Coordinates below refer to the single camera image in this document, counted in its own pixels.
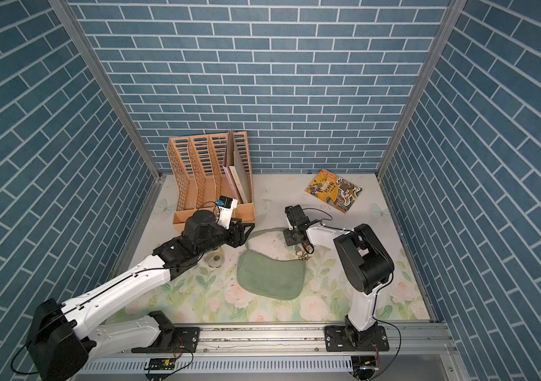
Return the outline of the green fabric bag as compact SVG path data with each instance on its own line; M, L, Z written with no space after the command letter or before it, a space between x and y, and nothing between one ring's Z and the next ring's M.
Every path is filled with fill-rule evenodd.
M287 246L280 228L253 233L240 254L236 279L252 294L291 301L300 296L306 276L302 251Z

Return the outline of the white red toy decoration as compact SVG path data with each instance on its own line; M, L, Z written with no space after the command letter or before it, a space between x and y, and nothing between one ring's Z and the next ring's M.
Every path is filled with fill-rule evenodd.
M217 249L207 253L204 262L208 268L221 268L225 262L224 251L222 249Z

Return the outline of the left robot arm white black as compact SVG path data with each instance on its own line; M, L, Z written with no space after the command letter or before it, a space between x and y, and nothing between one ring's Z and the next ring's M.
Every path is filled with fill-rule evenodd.
M85 365L108 355L135 352L182 352L175 325L162 311L151 311L135 322L105 325L141 295L175 280L196 266L207 252L223 245L244 245L254 223L231 212L199 210L186 220L180 235L157 247L133 268L78 297L37 306L26 343L43 380L67 380Z

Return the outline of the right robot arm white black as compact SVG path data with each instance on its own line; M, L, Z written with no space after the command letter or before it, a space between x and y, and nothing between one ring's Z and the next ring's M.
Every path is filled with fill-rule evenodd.
M395 264L375 232L367 224L352 229L336 228L320 219L311 220L299 206L285 208L288 246L299 245L306 257L315 249L334 249L346 279L353 287L351 308L338 338L355 351L389 350L385 327L374 316L381 291L393 281Z

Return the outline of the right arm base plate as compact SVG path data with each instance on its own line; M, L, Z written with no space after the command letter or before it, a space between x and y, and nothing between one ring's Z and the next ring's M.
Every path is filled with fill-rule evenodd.
M324 327L328 352L388 352L389 342L384 326L378 323L359 332L352 325L326 325Z

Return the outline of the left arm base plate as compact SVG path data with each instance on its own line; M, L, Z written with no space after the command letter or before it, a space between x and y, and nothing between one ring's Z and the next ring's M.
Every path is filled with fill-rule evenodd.
M189 349L192 353L197 351L200 327L176 326L162 311L151 311L148 317L158 326L159 334L149 346L135 347L132 353L181 352L182 349Z

